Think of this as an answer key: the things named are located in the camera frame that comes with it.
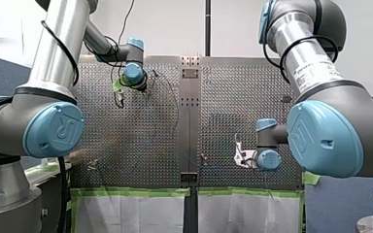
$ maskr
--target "robotic arm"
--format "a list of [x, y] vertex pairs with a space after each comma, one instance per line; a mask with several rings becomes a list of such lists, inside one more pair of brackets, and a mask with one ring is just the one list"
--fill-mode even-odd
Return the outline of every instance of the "robotic arm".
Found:
[[[145, 90], [143, 42], [129, 39], [126, 45], [111, 45], [88, 20], [96, 5], [96, 0], [51, 1], [46, 23], [75, 62], [85, 40], [100, 61], [126, 61], [122, 81]], [[64, 156], [78, 143], [83, 117], [71, 92], [73, 79], [67, 54], [44, 30], [28, 82], [17, 88], [11, 103], [0, 105], [0, 157]]]
[[[38, 3], [48, 11], [48, 30], [42, 33], [29, 80], [14, 96], [0, 96], [0, 232], [41, 230], [41, 191], [29, 187], [20, 157], [62, 157], [81, 139], [84, 120], [71, 88], [83, 40], [98, 60], [125, 61], [124, 84], [140, 91], [147, 87], [143, 42], [111, 45], [89, 21], [97, 0]], [[8, 221], [12, 216], [21, 218]]]
[[330, 0], [270, 1], [260, 28], [260, 42], [280, 55], [297, 100], [287, 131], [270, 123], [258, 131], [258, 141], [271, 147], [289, 143], [297, 162], [315, 174], [373, 177], [373, 99], [360, 83], [345, 80], [330, 59], [335, 48], [327, 38], [337, 50], [346, 38], [338, 6]]

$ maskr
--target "small white object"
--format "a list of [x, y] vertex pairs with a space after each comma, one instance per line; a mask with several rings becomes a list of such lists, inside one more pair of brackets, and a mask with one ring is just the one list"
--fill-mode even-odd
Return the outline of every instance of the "small white object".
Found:
[[242, 143], [238, 142], [238, 135], [235, 134], [235, 163], [244, 168], [257, 168], [254, 159], [256, 158], [256, 150], [242, 150]]

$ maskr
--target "green tape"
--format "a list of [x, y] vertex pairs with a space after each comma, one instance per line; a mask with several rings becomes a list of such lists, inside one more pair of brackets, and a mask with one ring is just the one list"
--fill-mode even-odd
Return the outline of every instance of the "green tape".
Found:
[[32, 172], [54, 172], [59, 170], [58, 164], [52, 164], [52, 165], [45, 165], [43, 168], [40, 167], [41, 165], [31, 167], [27, 170], [25, 170], [25, 173], [32, 173]]
[[119, 79], [114, 81], [114, 83], [112, 84], [112, 87], [114, 89], [114, 93], [117, 93], [118, 91], [122, 89]]
[[308, 185], [317, 185], [317, 183], [320, 181], [320, 176], [315, 175], [310, 172], [304, 172], [302, 173], [302, 183], [308, 184]]
[[266, 190], [260, 188], [245, 188], [245, 187], [200, 187], [198, 195], [200, 196], [225, 196], [232, 194], [252, 195], [252, 196], [275, 196], [284, 198], [296, 198], [302, 195], [303, 191], [277, 191]]
[[131, 187], [95, 187], [95, 188], [73, 188], [71, 190], [73, 196], [88, 197], [88, 196], [135, 196], [135, 197], [180, 197], [189, 196], [189, 189], [144, 189]]

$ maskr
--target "perforated metal panel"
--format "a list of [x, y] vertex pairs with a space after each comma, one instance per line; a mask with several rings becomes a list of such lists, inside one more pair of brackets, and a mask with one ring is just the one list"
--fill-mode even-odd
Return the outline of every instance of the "perforated metal panel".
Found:
[[[201, 186], [301, 188], [301, 170], [288, 147], [280, 147], [283, 166], [274, 174], [253, 174], [236, 166], [232, 157], [235, 133], [244, 150], [254, 149], [257, 119], [285, 122], [292, 103], [283, 103], [283, 98], [291, 91], [279, 71], [263, 59], [201, 57], [196, 63], [193, 69], [199, 71], [200, 85], [192, 84], [195, 78], [183, 78], [187, 68], [181, 57], [146, 58], [148, 92], [127, 92], [126, 106], [119, 109], [112, 94], [111, 67], [82, 59], [76, 91], [86, 123], [80, 149], [73, 154], [73, 186], [179, 187], [180, 172], [187, 169], [200, 171]], [[196, 151], [191, 142], [198, 142], [198, 153], [188, 159], [183, 154], [188, 145], [189, 152]], [[207, 165], [199, 169], [201, 154]]]
[[241, 168], [231, 158], [236, 133], [243, 150], [255, 148], [257, 119], [273, 117], [285, 123], [293, 103], [283, 103], [283, 98], [292, 93], [279, 70], [264, 59], [249, 58], [202, 58], [200, 66], [200, 153], [207, 157], [200, 185], [300, 189], [301, 170], [288, 146], [279, 147], [283, 165], [274, 173]]
[[73, 186], [180, 186], [176, 127], [180, 62], [175, 57], [158, 60], [146, 59], [148, 92], [129, 90], [124, 94], [124, 109], [119, 109], [111, 67], [93, 58], [81, 59], [76, 92], [85, 131], [72, 158], [77, 164]]

